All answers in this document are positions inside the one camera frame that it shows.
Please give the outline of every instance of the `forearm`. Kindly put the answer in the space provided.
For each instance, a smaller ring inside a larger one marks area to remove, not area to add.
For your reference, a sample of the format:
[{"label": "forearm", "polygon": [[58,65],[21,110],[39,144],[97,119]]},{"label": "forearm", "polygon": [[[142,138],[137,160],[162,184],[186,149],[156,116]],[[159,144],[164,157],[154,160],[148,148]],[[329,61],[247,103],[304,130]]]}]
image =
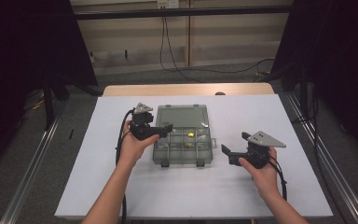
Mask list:
[{"label": "forearm", "polygon": [[130,164],[117,165],[83,223],[117,223],[131,169]]},{"label": "forearm", "polygon": [[279,194],[264,197],[264,202],[280,224],[308,223],[308,221]]}]

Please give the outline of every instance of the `handheld controller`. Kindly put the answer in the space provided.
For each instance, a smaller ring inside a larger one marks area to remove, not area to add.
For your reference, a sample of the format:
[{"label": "handheld controller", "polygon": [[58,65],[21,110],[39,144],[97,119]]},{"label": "handheld controller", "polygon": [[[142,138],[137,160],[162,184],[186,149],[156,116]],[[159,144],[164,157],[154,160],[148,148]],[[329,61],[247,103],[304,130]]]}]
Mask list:
[{"label": "handheld controller", "polygon": [[158,134],[160,138],[167,137],[172,131],[172,124],[164,127],[150,127],[149,123],[153,121],[153,115],[149,111],[152,110],[152,107],[139,103],[132,113],[130,131],[138,140],[145,140],[154,134]]},{"label": "handheld controller", "polygon": [[247,152],[231,152],[222,144],[222,152],[228,156],[228,163],[241,166],[238,158],[245,158],[256,169],[261,169],[269,162],[269,147],[286,147],[286,145],[266,133],[258,132],[254,135],[242,133],[242,138],[248,141]]}]

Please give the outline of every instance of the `white table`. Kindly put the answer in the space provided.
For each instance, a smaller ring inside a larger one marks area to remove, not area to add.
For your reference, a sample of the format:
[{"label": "white table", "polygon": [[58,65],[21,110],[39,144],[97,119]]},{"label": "white table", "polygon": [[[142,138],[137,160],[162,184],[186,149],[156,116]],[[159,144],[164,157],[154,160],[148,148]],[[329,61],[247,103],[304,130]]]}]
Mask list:
[{"label": "white table", "polygon": [[120,96],[101,97],[79,150],[55,216],[82,218],[100,194],[115,167],[115,147],[121,121],[139,102],[159,105],[207,105],[213,162],[205,168],[152,161],[152,147],[132,171],[126,191],[131,219],[228,219],[271,217],[258,197],[250,175],[228,164],[221,144],[244,151],[241,132],[263,131],[287,148],[277,148],[287,183],[288,202],[304,217],[332,216],[331,209],[310,167],[282,103],[275,94],[236,96]]}]

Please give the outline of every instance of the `plastic storage box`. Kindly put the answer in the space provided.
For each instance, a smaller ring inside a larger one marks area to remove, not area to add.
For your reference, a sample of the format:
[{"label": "plastic storage box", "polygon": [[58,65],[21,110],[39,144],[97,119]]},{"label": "plastic storage box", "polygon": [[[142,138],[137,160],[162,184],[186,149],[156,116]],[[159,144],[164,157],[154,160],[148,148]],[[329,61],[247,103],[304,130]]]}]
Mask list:
[{"label": "plastic storage box", "polygon": [[206,105],[160,105],[156,126],[173,124],[166,138],[154,145],[153,161],[161,167],[170,164],[196,164],[203,167],[213,160],[211,132]]}]

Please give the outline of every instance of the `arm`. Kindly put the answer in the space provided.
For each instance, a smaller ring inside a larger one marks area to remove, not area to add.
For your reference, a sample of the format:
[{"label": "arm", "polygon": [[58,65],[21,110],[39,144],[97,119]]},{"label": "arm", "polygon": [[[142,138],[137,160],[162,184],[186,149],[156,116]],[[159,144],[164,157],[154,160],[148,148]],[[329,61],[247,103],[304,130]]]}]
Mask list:
[{"label": "arm", "polygon": [[130,122],[127,120],[123,129],[125,135],[115,171],[82,223],[117,223],[132,168],[141,158],[145,148],[158,141],[158,134],[139,141],[131,133],[127,133],[130,131]]},{"label": "arm", "polygon": [[[277,159],[277,151],[274,147],[269,148],[271,157]],[[258,194],[264,200],[278,223],[308,223],[284,198],[277,186],[277,172],[267,164],[262,169],[255,169],[246,159],[239,158],[240,164],[252,175]]]}]

